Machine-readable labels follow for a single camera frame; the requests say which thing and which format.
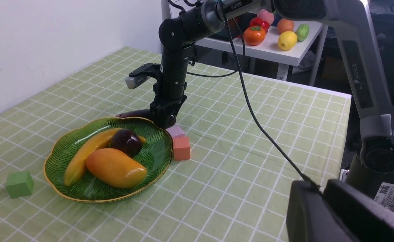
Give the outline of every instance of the black cable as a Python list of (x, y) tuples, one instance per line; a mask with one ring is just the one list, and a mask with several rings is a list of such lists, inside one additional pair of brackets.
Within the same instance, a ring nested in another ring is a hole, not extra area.
[[(245, 40), (243, 39), (243, 34), (242, 34), (242, 32), (240, 31), (240, 27), (239, 27), (238, 23), (236, 22), (235, 19), (232, 19), (232, 20), (233, 20), (234, 23), (236, 24), (237, 29), (238, 29), (239, 32), (240, 32), (240, 37), (242, 38), (243, 59), (242, 59), (242, 64), (240, 64), (240, 65), (243, 66), (244, 63), (245, 63), (245, 49), (246, 49), (246, 48), (245, 48)], [(204, 77), (204, 78), (224, 78), (224, 77), (231, 76), (231, 75), (235, 74), (236, 72), (237, 72), (237, 71), (234, 71), (234, 72), (230, 72), (230, 73), (228, 73), (228, 74), (219, 75), (219, 76), (217, 76), (217, 75), (203, 75), (203, 74), (197, 74), (197, 73), (192, 73), (192, 72), (186, 72), (186, 73), (189, 74), (189, 75), (194, 75), (194, 76)]]
[(180, 9), (180, 12), (185, 13), (185, 9), (183, 8), (183, 6), (177, 5), (175, 3), (173, 3), (171, 0), (167, 0), (169, 2), (169, 4), (177, 9)]
[[(222, 1), (218, 1), (218, 3), (221, 4), (222, 9), (223, 9), (223, 2)], [(226, 18), (224, 10), (222, 11), (222, 15), (223, 15), (223, 18), (224, 18), (224, 20), (226, 22), (227, 18)], [(279, 147), (279, 145), (272, 139), (272, 137), (270, 137), (270, 135), (263, 129), (261, 124), (258, 122), (257, 117), (255, 116), (254, 111), (252, 110), (251, 103), (249, 102), (248, 94), (246, 93), (245, 81), (243, 80), (242, 69), (240, 68), (240, 64), (239, 64), (239, 57), (237, 56), (236, 49), (234, 48), (234, 43), (232, 41), (233, 38), (232, 38), (232, 35), (231, 35), (231, 30), (229, 29), (228, 25), (226, 25), (226, 27), (227, 27), (227, 30), (228, 30), (228, 33), (229, 33), (229, 36), (230, 36), (229, 43), (231, 44), (232, 53), (234, 54), (234, 57), (235, 57), (235, 60), (236, 60), (236, 66), (237, 66), (237, 69), (239, 71), (240, 82), (242, 83), (243, 94), (245, 95), (246, 104), (248, 105), (249, 112), (251, 112), (252, 118), (254, 119), (255, 123), (258, 126), (258, 128), (272, 142), (272, 144), (279, 150), (279, 152), (281, 152), (281, 154), (285, 157), (285, 159), (289, 162), (289, 164), (291, 164), (292, 167), (294, 167), (294, 169), (301, 176), (301, 178), (303, 178), (304, 181), (309, 182), (311, 184), (311, 186), (313, 186), (320, 193), (320, 186), (316, 182), (312, 181), (311, 178), (309, 178), (307, 175), (303, 174), (303, 172), (300, 171), (300, 169), (294, 164), (294, 162), (288, 157), (288, 155), (285, 154), (285, 152), (281, 149), (281, 147)]]
[(190, 3), (188, 0), (183, 0), (183, 2), (190, 7), (195, 7), (195, 3)]

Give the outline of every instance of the cardboard box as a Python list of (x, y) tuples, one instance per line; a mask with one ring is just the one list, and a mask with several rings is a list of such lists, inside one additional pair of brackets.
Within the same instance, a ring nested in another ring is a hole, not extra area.
[(334, 80), (343, 84), (348, 84), (345, 66), (342, 59), (326, 57), (322, 77), (324, 79)]

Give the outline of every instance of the foam block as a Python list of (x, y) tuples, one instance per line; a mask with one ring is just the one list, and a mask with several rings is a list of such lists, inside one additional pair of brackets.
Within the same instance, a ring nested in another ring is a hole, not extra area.
[(187, 136), (173, 138), (173, 158), (175, 161), (191, 159), (191, 147)]
[(185, 136), (185, 132), (177, 125), (171, 126), (166, 131), (169, 132), (172, 138)]
[(11, 173), (7, 177), (6, 189), (12, 199), (29, 196), (34, 188), (34, 180), (29, 171)]

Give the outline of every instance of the white shelf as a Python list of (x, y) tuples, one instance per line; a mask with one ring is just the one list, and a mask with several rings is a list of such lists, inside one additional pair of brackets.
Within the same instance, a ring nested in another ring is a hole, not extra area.
[[(191, 9), (191, 7), (183, 4), (183, 1), (177, 1), (177, 4), (183, 6), (185, 10)], [(171, 17), (175, 18), (179, 15), (180, 10), (170, 6)], [(297, 42), (297, 44), (290, 50), (281, 50), (277, 45), (279, 32), (276, 27), (270, 27), (269, 32), (266, 35), (266, 39), (263, 43), (258, 46), (246, 46), (245, 54), (249, 57), (259, 58), (263, 60), (273, 61), (276, 63), (282, 63), (290, 66), (298, 66), (300, 61), (305, 56), (306, 52), (311, 47), (312, 43), (317, 38), (318, 34), (323, 29), (323, 25), (313, 21), (295, 21), (294, 31), (302, 23), (309, 25), (309, 35), (303, 42)], [(216, 40), (213, 38), (205, 38), (195, 43), (198, 46), (203, 46), (211, 49), (218, 49), (221, 51), (232, 52), (231, 45), (228, 41)], [(238, 38), (234, 40), (234, 45), (237, 54), (243, 53), (242, 41)]]

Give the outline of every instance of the green plate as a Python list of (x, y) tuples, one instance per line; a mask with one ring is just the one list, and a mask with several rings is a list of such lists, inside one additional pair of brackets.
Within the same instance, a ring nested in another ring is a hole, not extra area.
[[(146, 138), (134, 160), (147, 169), (146, 178), (138, 186), (117, 189), (95, 178), (86, 171), (73, 185), (64, 185), (64, 173), (77, 151), (95, 134), (113, 128), (129, 128)], [(53, 147), (43, 167), (47, 182), (61, 196), (77, 202), (113, 202), (134, 196), (154, 184), (169, 168), (173, 142), (169, 133), (144, 118), (103, 118), (64, 135)]]

